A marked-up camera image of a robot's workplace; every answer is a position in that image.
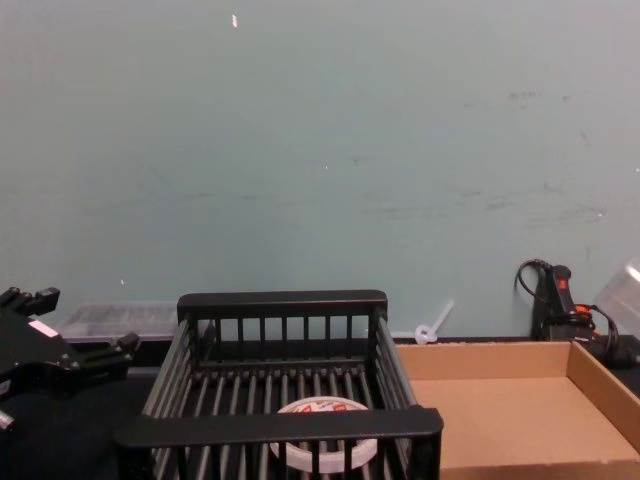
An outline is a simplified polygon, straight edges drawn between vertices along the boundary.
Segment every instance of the cardboard tray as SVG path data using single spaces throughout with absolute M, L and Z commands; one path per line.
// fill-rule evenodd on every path
M 640 400 L 570 343 L 398 346 L 443 480 L 640 480 Z

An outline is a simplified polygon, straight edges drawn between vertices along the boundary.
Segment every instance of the roll of tape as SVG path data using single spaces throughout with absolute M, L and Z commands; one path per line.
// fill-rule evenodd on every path
M 313 413 L 313 412 L 345 412 L 349 410 L 367 410 L 361 403 L 354 402 L 348 398 L 340 397 L 309 397 L 278 410 L 278 413 Z M 272 443 L 271 451 L 278 457 L 278 444 Z M 376 440 L 360 440 L 351 451 L 352 468 L 360 468 L 371 460 L 378 450 Z M 311 452 L 287 443 L 287 465 L 302 470 L 312 472 Z M 344 472 L 344 452 L 320 453 L 320 473 L 342 473 Z

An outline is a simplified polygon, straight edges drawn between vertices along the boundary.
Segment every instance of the white label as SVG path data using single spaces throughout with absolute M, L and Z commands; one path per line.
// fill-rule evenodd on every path
M 58 332 L 56 332 L 53 328 L 42 323 L 40 320 L 34 320 L 33 322 L 29 322 L 29 325 L 35 328 L 36 330 L 38 330 L 40 333 L 44 333 L 49 338 L 52 338 L 58 335 Z
M 11 387 L 11 380 L 0 383 L 0 396 L 9 393 L 9 387 Z

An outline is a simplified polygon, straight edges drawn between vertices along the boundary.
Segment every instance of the dish rack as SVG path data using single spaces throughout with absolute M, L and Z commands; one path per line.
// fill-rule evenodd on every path
M 116 433 L 121 479 L 438 479 L 443 422 L 416 403 L 383 292 L 189 294 L 178 320 L 142 415 Z M 368 410 L 276 413 L 320 395 Z M 365 439 L 377 453 L 353 468 Z M 288 442 L 311 472 L 287 466 Z M 319 473 L 338 450 L 344 473 Z

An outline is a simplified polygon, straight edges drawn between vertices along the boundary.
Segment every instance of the white plastic clip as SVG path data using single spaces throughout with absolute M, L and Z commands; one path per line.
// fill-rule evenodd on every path
M 453 300 L 449 300 L 449 303 L 444 307 L 440 316 L 436 319 L 432 327 L 426 325 L 418 325 L 415 332 L 415 339 L 418 345 L 425 345 L 427 343 L 434 343 L 438 341 L 438 329 L 442 326 L 447 319 L 451 310 L 453 310 L 455 303 Z

